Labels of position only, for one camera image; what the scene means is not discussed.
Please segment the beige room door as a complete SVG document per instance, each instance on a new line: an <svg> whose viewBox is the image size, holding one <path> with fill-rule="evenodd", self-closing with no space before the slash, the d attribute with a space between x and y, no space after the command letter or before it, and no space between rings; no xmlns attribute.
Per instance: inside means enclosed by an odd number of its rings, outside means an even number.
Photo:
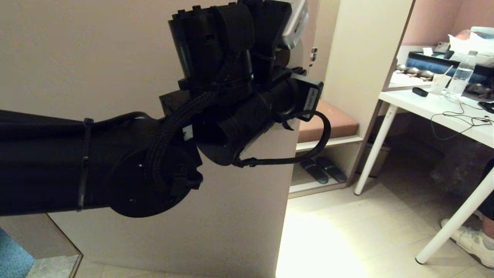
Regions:
<svg viewBox="0 0 494 278"><path fill-rule="evenodd" d="M142 111L184 77L168 21L236 0L0 0L0 109L102 121ZM77 278L282 278L292 165L237 168L201 156L180 204L132 219L51 213L83 254Z"/></svg>

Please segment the clear plastic water bottle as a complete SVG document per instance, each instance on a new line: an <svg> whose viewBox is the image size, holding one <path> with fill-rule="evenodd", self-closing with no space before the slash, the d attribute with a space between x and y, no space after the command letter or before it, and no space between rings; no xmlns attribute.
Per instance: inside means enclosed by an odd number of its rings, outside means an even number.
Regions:
<svg viewBox="0 0 494 278"><path fill-rule="evenodd" d="M445 97L458 100L462 97L466 86L476 67L476 56L478 51L469 51L468 55L458 65L454 76L445 93Z"/></svg>

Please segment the white paper cup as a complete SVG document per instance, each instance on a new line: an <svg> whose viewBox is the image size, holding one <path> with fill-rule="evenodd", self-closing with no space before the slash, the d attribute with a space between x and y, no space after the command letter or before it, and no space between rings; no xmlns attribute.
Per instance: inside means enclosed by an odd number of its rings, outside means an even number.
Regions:
<svg viewBox="0 0 494 278"><path fill-rule="evenodd" d="M432 85L430 87L429 93L439 95L446 88L452 77L448 75L450 70L452 70L453 65L451 65L443 74L435 74L432 79Z"/></svg>

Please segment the brown waste bin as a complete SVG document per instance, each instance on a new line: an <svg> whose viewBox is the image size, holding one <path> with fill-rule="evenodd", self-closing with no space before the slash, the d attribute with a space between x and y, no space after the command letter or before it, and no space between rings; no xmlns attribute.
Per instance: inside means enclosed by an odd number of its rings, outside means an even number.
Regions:
<svg viewBox="0 0 494 278"><path fill-rule="evenodd" d="M373 144L366 144L365 149L363 151L362 157L360 158L360 162L357 166L356 173L357 174L362 174L362 171L365 167L365 164L369 158L369 153L372 150ZM376 157L376 160L374 162L374 165L372 166L371 171L369 172L369 176L371 178L377 178L383 164L385 163L385 160L388 157L388 154L390 153L391 148L387 144L383 144L381 146L381 149L378 152L378 155Z"/></svg>

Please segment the white flat board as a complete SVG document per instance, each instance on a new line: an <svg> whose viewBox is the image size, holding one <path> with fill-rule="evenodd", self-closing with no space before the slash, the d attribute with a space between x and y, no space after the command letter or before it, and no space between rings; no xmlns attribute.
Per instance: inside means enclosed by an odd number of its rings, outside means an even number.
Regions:
<svg viewBox="0 0 494 278"><path fill-rule="evenodd" d="M390 82L383 91L411 90L414 87L430 88L431 81L424 81L420 78L410 77L406 74L392 73Z"/></svg>

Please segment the dark blue long case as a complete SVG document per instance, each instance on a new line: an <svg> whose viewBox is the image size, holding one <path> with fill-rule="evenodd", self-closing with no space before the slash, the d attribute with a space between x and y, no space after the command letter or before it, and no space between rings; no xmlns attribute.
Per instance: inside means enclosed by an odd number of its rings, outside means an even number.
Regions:
<svg viewBox="0 0 494 278"><path fill-rule="evenodd" d="M407 67L417 68L419 70L428 70L437 74L443 74L452 66L452 70L448 72L448 76L452 77L460 62L438 58L435 56L423 55L420 52L410 51L406 59ZM469 83L482 84L486 87L494 86L494 68L487 68L476 65L474 72L469 80Z"/></svg>

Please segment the grey plastic bag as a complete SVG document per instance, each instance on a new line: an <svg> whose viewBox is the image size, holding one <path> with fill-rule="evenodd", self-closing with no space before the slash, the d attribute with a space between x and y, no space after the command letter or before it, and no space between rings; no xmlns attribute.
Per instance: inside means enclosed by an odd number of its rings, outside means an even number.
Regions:
<svg viewBox="0 0 494 278"><path fill-rule="evenodd" d="M448 194L465 197L475 190L482 174L482 146L469 142L452 147L430 172L434 183Z"/></svg>

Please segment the brown bench cushion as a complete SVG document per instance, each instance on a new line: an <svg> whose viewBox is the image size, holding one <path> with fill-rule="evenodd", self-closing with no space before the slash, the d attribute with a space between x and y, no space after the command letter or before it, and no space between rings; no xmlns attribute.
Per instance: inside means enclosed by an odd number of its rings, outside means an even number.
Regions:
<svg viewBox="0 0 494 278"><path fill-rule="evenodd" d="M316 110L323 113L331 124L330 138L349 137L357 133L359 123L339 109L320 100ZM319 141L323 133L323 121L314 116L309 122L300 122L298 144Z"/></svg>

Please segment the dark grey slipper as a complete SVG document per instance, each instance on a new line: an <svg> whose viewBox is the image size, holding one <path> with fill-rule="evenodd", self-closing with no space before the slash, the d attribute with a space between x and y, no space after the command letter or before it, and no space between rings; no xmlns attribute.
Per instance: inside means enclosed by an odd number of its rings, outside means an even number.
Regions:
<svg viewBox="0 0 494 278"><path fill-rule="evenodd" d="M330 159L320 156L316 158L316 163L338 183L346 183L347 176Z"/></svg>
<svg viewBox="0 0 494 278"><path fill-rule="evenodd" d="M315 160L308 159L300 163L301 167L320 184L326 184L329 182L328 175L323 169L316 164Z"/></svg>

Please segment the beige open shoe cabinet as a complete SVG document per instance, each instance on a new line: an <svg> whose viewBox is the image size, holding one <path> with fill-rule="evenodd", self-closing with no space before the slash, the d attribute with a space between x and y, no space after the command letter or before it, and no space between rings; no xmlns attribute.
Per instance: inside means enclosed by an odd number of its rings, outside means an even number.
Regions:
<svg viewBox="0 0 494 278"><path fill-rule="evenodd" d="M309 0L316 8L315 61L309 76L324 83L321 100L358 122L356 134L332 138L321 155L347 176L320 184L295 165L289 198L346 188L365 151L391 67L402 42L415 0Z"/></svg>

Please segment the white table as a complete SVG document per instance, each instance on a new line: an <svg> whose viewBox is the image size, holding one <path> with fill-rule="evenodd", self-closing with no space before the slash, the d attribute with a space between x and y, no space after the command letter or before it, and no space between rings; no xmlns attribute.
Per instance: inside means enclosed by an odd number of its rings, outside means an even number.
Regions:
<svg viewBox="0 0 494 278"><path fill-rule="evenodd" d="M362 193L369 172L399 109L421 116L428 119L430 123L449 128L457 134L462 134L494 149L494 114L483 111L473 100L467 97L461 97L459 100L446 100L435 94L421 97L414 94L412 90L394 90L379 93L376 111L380 110L383 103L388 104L388 109L369 153L369 158L355 186L355 195ZM418 253L415 261L418 264L425 264L492 192L494 192L494 169L489 171L480 185L451 216L449 222Z"/></svg>

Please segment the white sneaker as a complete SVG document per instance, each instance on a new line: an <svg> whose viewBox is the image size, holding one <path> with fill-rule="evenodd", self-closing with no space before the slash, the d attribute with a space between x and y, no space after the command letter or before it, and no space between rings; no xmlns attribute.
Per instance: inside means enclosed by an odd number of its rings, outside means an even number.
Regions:
<svg viewBox="0 0 494 278"><path fill-rule="evenodd" d="M483 266L494 268L494 220L484 217L478 231L461 226L450 238Z"/></svg>

